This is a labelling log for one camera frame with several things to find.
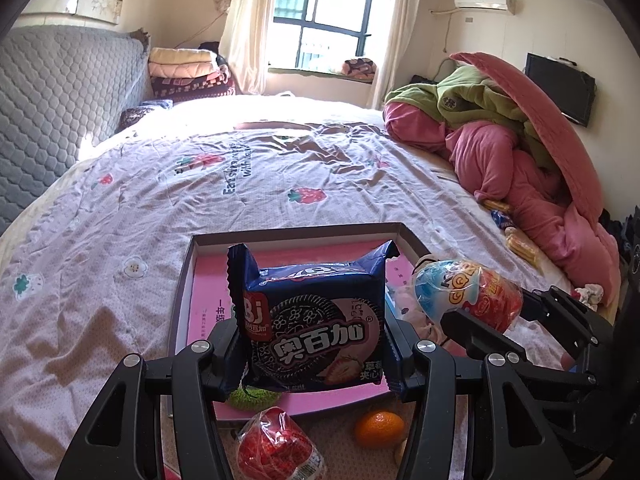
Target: television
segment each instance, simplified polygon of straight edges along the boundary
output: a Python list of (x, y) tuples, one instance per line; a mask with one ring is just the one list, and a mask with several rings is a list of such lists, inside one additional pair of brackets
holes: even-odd
[(548, 57), (527, 55), (525, 74), (575, 124), (588, 126), (596, 80), (585, 72)]

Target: pink cloth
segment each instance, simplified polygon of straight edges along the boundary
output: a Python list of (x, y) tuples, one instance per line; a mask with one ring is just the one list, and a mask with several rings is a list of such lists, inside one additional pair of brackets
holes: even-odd
[(445, 139), (460, 186), (478, 202), (507, 196), (517, 143), (518, 136), (510, 129), (489, 121), (464, 124)]
[(529, 153), (518, 149), (518, 137), (511, 130), (489, 121), (473, 121), (447, 132), (444, 124), (418, 108), (389, 103), (385, 107), (389, 133), (448, 158), (460, 185), (476, 200), (509, 203), (518, 227), (575, 286), (598, 283), (609, 301), (620, 289), (618, 248), (598, 224), (602, 188), (571, 124), (542, 90), (505, 61), (489, 54), (451, 57), (474, 64), (510, 95), (531, 120), (562, 175), (538, 168)]
[(384, 118), (386, 130), (395, 140), (449, 160), (451, 152), (444, 141), (445, 123), (438, 123), (420, 108), (404, 103), (389, 103), (385, 106)]

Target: bed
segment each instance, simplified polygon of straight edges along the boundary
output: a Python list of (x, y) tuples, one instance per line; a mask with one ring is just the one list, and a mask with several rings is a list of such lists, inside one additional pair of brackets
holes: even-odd
[[(538, 271), (511, 253), (450, 165), (392, 140), (375, 110), (288, 96), (202, 99), (148, 114), (85, 156), (0, 238), (0, 431), (37, 480), (53, 479), (124, 355), (166, 355), (191, 235), (401, 221), (441, 258), (475, 259), (529, 290), (570, 289), (546, 257)], [(561, 348), (537, 324), (518, 320), (508, 335), (536, 364), (559, 367)], [(361, 478), (350, 464), (363, 457), (370, 478), (394, 478), (390, 455), (351, 443), (365, 408), (302, 425), (340, 478)], [(410, 418), (411, 405), (396, 409)], [(223, 434), (228, 453), (232, 435)], [(452, 478), (463, 457), (461, 432)]]

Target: white curtain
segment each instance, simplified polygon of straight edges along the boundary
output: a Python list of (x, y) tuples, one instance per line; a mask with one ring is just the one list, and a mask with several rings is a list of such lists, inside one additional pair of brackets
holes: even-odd
[(267, 31), (275, 0), (231, 0), (220, 54), (247, 94), (261, 94), (267, 81)]
[(414, 31), (415, 18), (420, 0), (391, 0), (391, 12), (388, 40), (384, 61), (378, 65), (369, 95), (369, 108), (382, 108), (387, 93), (394, 89), (396, 72), (402, 56), (409, 46)]

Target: window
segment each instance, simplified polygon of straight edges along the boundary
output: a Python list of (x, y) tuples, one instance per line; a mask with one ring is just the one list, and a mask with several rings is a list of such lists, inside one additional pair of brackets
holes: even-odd
[(371, 50), (378, 0), (276, 0), (269, 62), (278, 68), (327, 72), (336, 61)]

